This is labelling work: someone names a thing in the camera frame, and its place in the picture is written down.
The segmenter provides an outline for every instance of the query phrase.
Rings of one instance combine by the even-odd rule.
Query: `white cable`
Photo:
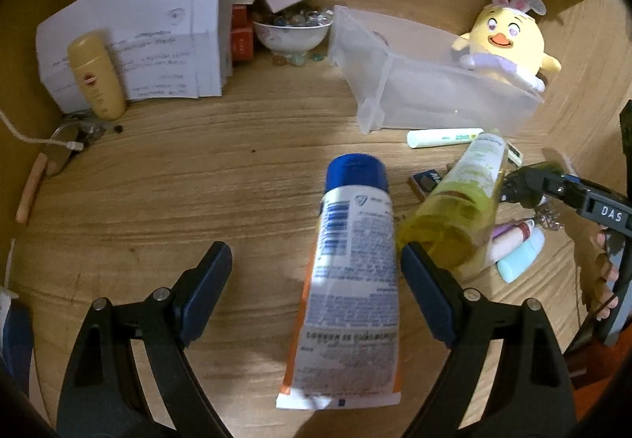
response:
[[[13,125],[13,123],[9,120],[9,118],[4,115],[4,112],[0,110],[0,118],[2,122],[6,124],[6,127],[13,134],[13,136],[23,142],[28,144],[53,144],[56,146],[62,146],[70,149],[71,151],[81,151],[83,150],[83,144],[81,142],[70,141],[63,142],[61,140],[54,140],[52,138],[30,138],[25,135],[22,135]]]

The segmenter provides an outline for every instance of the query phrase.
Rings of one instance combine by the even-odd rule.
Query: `blue object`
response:
[[[11,301],[2,333],[2,360],[11,377],[27,397],[32,354],[33,329],[28,308],[14,299]]]
[[[423,249],[415,253],[409,244],[402,249],[400,265],[401,273],[428,323],[432,337],[451,349],[456,342],[454,312],[450,301],[428,271],[428,265],[433,265],[431,258]]]
[[[503,259],[498,260],[497,266],[500,277],[505,283],[515,281],[520,274],[531,266],[543,247],[544,232],[539,227],[535,227],[529,239]]]
[[[346,185],[366,185],[389,193],[386,167],[378,158],[362,153],[342,155],[331,160],[327,168],[325,193]]]
[[[191,345],[191,342],[203,333],[232,269],[233,254],[230,247],[223,242],[213,242],[199,265],[180,276],[178,283],[185,286],[190,283],[194,286],[184,304],[175,304],[176,315],[182,319],[179,338],[185,347]],[[178,283],[174,286],[176,293]]]
[[[568,181],[572,181],[573,183],[581,183],[581,178],[579,178],[577,176],[573,176],[573,174],[565,174],[564,177]]]

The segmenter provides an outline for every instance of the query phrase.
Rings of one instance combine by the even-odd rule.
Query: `wooden desk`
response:
[[[91,301],[141,300],[170,286],[221,239],[233,249],[233,275],[187,356],[232,433],[400,436],[447,356],[404,282],[400,405],[314,416],[274,407],[329,161],[351,152],[381,158],[399,212],[416,203],[405,183],[411,173],[443,168],[465,149],[410,150],[404,131],[362,135],[355,112],[336,68],[326,62],[276,68],[263,54],[237,67],[221,98],[132,105],[121,135],[103,137],[43,182],[17,239],[11,288],[33,311],[36,359],[53,420]],[[537,130],[527,130],[514,142],[533,162],[541,158],[541,140]],[[504,206],[498,218],[523,213]],[[510,286],[495,269],[463,282],[495,300],[537,297],[562,347],[577,330],[573,243],[564,232],[547,233],[537,263]],[[152,411],[168,422],[144,350],[135,352]],[[468,421],[482,411],[493,371],[492,358]]]

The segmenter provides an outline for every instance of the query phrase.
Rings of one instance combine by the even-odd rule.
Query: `orange stripe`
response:
[[[294,377],[294,365],[296,361],[296,350],[298,349],[298,337],[305,321],[305,313],[307,312],[307,299],[310,296],[310,286],[312,284],[312,271],[314,270],[314,260],[316,258],[316,246],[318,245],[318,236],[314,240],[312,246],[312,256],[309,263],[307,263],[307,269],[305,272],[305,284],[303,285],[303,294],[301,295],[301,302],[298,306],[298,315],[296,315],[296,321],[294,323],[294,331],[292,335],[292,344],[290,345],[290,355],[288,357],[288,365],[285,369],[285,377],[283,383],[280,386],[280,392],[284,395],[290,395],[290,388],[292,387],[292,379]]]

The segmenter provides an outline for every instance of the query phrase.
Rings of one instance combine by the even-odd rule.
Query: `plush toy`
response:
[[[544,38],[533,17],[547,10],[542,0],[492,0],[476,18],[470,33],[461,35],[452,49],[470,53],[459,62],[469,70],[484,72],[534,92],[542,92],[544,83],[535,76],[540,68],[559,72],[559,61],[544,52]]]

